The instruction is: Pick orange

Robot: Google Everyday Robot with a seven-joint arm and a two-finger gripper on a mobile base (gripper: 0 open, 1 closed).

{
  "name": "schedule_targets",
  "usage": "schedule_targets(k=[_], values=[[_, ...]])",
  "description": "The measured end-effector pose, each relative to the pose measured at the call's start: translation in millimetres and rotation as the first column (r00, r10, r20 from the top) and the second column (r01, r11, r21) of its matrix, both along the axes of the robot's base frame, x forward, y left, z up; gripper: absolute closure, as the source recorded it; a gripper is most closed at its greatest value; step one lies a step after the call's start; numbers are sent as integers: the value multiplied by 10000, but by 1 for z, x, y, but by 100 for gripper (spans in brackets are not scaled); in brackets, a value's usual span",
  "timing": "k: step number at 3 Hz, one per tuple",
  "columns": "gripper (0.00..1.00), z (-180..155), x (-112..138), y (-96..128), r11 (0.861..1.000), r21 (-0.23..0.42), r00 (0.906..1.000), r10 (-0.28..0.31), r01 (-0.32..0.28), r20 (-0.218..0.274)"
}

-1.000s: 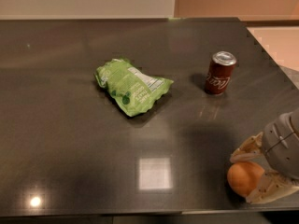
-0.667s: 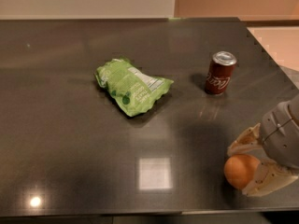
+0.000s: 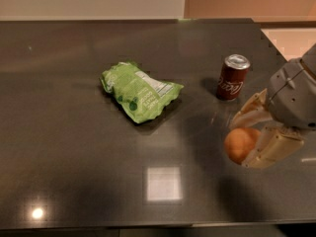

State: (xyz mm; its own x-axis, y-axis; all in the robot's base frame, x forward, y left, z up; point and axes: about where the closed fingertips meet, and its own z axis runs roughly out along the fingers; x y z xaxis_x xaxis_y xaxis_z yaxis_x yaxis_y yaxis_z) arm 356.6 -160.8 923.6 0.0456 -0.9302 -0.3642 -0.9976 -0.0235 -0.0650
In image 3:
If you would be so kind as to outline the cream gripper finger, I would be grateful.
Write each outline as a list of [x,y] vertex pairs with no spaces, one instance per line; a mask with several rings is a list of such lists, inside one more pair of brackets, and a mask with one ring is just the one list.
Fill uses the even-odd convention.
[[231,120],[229,128],[251,127],[259,122],[271,120],[272,116],[266,105],[267,92],[268,90],[264,89],[249,98]]
[[304,139],[297,129],[286,126],[266,125],[255,147],[242,161],[242,166],[265,169],[283,160],[304,145]]

